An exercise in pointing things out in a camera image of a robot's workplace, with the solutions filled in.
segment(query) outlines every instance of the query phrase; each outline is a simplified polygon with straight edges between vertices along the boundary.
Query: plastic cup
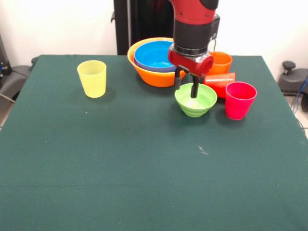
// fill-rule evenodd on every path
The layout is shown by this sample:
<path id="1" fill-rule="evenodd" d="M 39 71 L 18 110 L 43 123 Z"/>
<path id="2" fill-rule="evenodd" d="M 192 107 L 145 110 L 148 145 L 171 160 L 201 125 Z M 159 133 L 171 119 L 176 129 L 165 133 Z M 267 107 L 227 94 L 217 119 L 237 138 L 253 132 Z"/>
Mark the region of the plastic cup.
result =
<path id="1" fill-rule="evenodd" d="M 230 119 L 241 120 L 257 97 L 254 86 L 245 82 L 230 83 L 226 87 L 226 113 Z"/>
<path id="2" fill-rule="evenodd" d="M 224 52 L 211 52 L 214 64 L 209 71 L 209 75 L 219 75 L 229 73 L 233 58 Z"/>
<path id="3" fill-rule="evenodd" d="M 105 63 L 98 60 L 85 61 L 77 67 L 79 78 L 85 94 L 90 98 L 98 98 L 106 92 Z"/>
<path id="4" fill-rule="evenodd" d="M 219 98 L 226 98 L 226 86 L 235 82 L 236 73 L 210 75 L 204 79 L 204 84 L 211 87 Z"/>

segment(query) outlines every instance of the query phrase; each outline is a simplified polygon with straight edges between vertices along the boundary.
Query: bowl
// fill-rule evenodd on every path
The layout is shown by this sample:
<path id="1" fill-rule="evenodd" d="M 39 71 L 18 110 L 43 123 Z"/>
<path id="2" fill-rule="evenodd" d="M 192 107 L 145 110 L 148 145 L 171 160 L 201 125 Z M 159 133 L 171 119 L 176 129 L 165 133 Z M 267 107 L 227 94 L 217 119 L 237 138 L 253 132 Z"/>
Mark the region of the bowl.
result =
<path id="1" fill-rule="evenodd" d="M 216 92 L 207 85 L 199 84 L 197 98 L 191 98 L 192 83 L 184 84 L 175 92 L 175 98 L 182 111 L 189 117 L 201 117 L 217 101 Z"/>
<path id="2" fill-rule="evenodd" d="M 154 87 L 160 87 L 160 88 L 171 87 L 174 85 L 174 75 L 175 75 L 174 72 L 160 73 L 160 72 L 148 71 L 141 67 L 138 67 L 134 63 L 134 53 L 136 49 L 142 46 L 143 44 L 153 42 L 153 41 L 173 42 L 173 39 L 172 38 L 149 38 L 149 39 L 141 40 L 135 43 L 134 45 L 132 45 L 130 49 L 128 50 L 128 53 L 127 53 L 128 60 L 133 65 L 133 67 L 136 69 L 136 71 L 138 72 L 140 77 L 143 79 L 143 81 L 146 82 L 147 84 L 154 86 Z M 185 72 L 181 71 L 180 76 L 181 76 L 181 79 L 184 78 Z"/>
<path id="3" fill-rule="evenodd" d="M 137 66 L 154 72 L 173 72 L 176 67 L 169 61 L 171 41 L 154 41 L 140 46 L 134 54 Z"/>

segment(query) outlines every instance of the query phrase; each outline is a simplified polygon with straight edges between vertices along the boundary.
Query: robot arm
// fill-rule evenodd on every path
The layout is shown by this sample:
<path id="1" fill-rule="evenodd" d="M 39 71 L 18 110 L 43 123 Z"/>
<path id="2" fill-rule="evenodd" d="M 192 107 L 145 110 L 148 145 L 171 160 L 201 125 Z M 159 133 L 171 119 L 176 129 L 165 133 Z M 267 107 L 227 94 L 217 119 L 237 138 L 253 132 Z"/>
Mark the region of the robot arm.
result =
<path id="1" fill-rule="evenodd" d="M 170 0 L 174 8 L 174 44 L 169 60 L 177 67 L 176 89 L 180 88 L 180 70 L 193 77 L 191 97 L 196 98 L 199 78 L 207 75 L 214 59 L 208 44 L 215 39 L 220 17 L 215 14 L 218 0 Z"/>

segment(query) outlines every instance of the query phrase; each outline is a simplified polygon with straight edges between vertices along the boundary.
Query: cable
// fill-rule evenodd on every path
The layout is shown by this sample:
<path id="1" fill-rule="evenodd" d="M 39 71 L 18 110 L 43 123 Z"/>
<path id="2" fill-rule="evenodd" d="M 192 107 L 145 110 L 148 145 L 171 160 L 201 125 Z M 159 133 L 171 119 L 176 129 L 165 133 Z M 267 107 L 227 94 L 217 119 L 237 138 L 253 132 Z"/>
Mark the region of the cable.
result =
<path id="1" fill-rule="evenodd" d="M 304 130 L 304 126 L 303 126 L 302 122 L 300 122 L 298 119 L 297 119 L 297 121 L 298 121 L 300 127 Z"/>
<path id="2" fill-rule="evenodd" d="M 296 100 L 297 100 L 297 107 L 296 107 L 296 110 L 294 112 L 294 114 L 298 111 L 298 108 L 299 108 L 299 96 L 300 94 L 302 93 L 302 91 L 305 89 L 306 85 L 308 84 L 308 76 L 306 77 L 304 83 L 303 83 L 303 86 L 301 87 L 301 89 L 299 90 L 299 92 L 297 93 L 297 96 L 296 96 Z"/>
<path id="3" fill-rule="evenodd" d="M 0 93 L 0 96 L 3 97 L 3 98 L 5 98 L 5 99 L 7 99 L 8 101 L 10 101 L 10 102 L 12 102 L 12 103 L 15 103 L 15 100 L 12 100 L 11 98 L 9 98 L 9 97 L 7 97 L 7 96 L 1 94 L 1 93 Z"/>
<path id="4" fill-rule="evenodd" d="M 20 72 L 18 72 L 18 71 L 14 71 L 14 70 L 12 70 L 12 72 L 18 73 L 18 74 L 20 74 L 20 75 L 22 75 L 22 76 L 24 76 L 24 77 L 28 78 L 28 76 L 26 76 L 25 74 L 20 73 Z"/>
<path id="5" fill-rule="evenodd" d="M 215 45 L 214 45 L 214 51 L 215 51 L 215 49 L 216 49 L 216 44 L 217 44 L 216 38 L 214 39 L 214 42 L 215 42 Z"/>

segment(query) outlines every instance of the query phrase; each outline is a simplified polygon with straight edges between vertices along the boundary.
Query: orange bowl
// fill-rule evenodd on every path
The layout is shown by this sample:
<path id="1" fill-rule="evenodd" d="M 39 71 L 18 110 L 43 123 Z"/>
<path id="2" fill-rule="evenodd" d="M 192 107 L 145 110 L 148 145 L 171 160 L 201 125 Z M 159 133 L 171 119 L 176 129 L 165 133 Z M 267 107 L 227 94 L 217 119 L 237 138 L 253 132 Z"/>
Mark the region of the orange bowl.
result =
<path id="1" fill-rule="evenodd" d="M 130 49 L 127 52 L 127 57 L 130 63 L 134 66 L 140 77 L 143 79 L 144 82 L 146 82 L 149 85 L 152 85 L 154 87 L 171 87 L 174 85 L 174 72 L 167 72 L 167 73 L 160 73 L 160 72 L 153 72 L 145 70 L 141 67 L 138 67 L 134 63 L 134 54 L 136 49 L 138 49 L 143 44 L 154 42 L 154 41 L 171 41 L 173 42 L 172 38 L 149 38 L 144 39 L 139 42 L 136 42 L 134 45 L 130 47 Z M 181 71 L 180 73 L 181 79 L 184 78 L 185 72 Z"/>

